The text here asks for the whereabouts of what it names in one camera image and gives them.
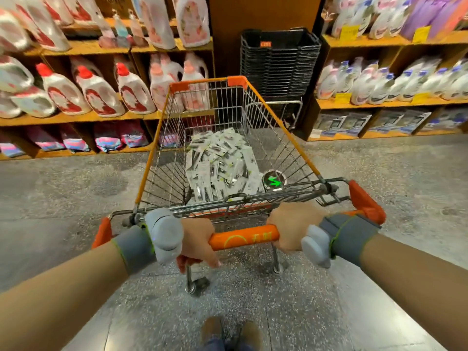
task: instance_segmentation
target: wire mesh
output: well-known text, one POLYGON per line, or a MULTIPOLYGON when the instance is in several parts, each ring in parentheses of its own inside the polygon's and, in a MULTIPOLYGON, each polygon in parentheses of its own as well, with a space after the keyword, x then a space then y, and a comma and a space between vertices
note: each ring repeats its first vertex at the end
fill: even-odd
POLYGON ((324 189, 283 122, 252 86, 229 86, 227 79, 190 83, 169 94, 137 200, 144 211, 169 207, 179 217, 209 217, 212 221, 268 213, 280 202, 307 201, 324 189), (180 112, 180 103, 188 110, 180 112), (224 200, 188 204, 193 197, 185 174, 190 137, 211 130, 234 128, 252 147, 260 172, 281 172, 281 190, 263 185, 255 195, 243 193, 224 200))

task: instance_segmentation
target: round metal object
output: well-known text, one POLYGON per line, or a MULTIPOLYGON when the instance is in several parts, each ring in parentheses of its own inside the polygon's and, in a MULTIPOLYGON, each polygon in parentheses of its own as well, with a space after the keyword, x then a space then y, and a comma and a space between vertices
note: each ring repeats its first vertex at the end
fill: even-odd
POLYGON ((272 169, 264 173, 262 182, 267 190, 280 191, 287 184, 287 179, 281 171, 272 169))

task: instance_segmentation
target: shoe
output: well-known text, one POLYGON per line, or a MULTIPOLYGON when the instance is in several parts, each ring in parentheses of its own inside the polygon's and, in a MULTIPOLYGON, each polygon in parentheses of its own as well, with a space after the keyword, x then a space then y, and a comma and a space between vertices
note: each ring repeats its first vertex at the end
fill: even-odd
POLYGON ((250 346, 253 351, 260 351, 262 347, 262 334, 256 323, 246 321, 242 325, 236 351, 242 350, 243 345, 250 346))
POLYGON ((222 339, 222 324, 220 316, 210 316, 202 325, 202 344, 211 339, 222 339))

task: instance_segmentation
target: price label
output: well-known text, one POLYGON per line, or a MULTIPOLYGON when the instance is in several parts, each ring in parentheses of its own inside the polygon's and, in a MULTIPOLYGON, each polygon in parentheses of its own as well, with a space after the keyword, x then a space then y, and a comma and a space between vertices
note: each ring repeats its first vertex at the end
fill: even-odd
POLYGON ((413 35, 413 43, 426 43, 430 26, 418 28, 413 35))
POLYGON ((347 105, 351 101, 351 92, 340 92, 336 94, 335 103, 347 105))
POLYGON ((429 98, 429 92, 421 92, 419 94, 415 94, 411 103, 413 105, 425 105, 427 103, 427 99, 429 98))
POLYGON ((357 26, 343 26, 340 33, 340 40, 354 41, 358 37, 359 25, 357 26))

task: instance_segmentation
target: floor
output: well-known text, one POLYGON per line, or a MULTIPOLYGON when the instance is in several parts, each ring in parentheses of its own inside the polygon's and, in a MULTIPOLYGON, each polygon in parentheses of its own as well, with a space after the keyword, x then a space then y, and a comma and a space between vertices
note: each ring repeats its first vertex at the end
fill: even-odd
MULTIPOLYGON (((363 139, 302 145, 324 177, 356 179, 388 215, 382 233, 468 268, 468 136, 363 139)), ((147 153, 0 163, 0 290, 87 251, 100 218, 130 209, 147 153)), ((243 222, 244 225, 255 222, 243 222)), ((118 219, 114 221, 116 229, 118 219)), ((211 286, 184 291, 174 265, 131 277, 66 350, 194 350, 199 327, 225 316, 234 334, 245 319, 263 350, 444 350, 358 268, 329 271, 269 245, 220 253, 223 266, 195 269, 211 286)))

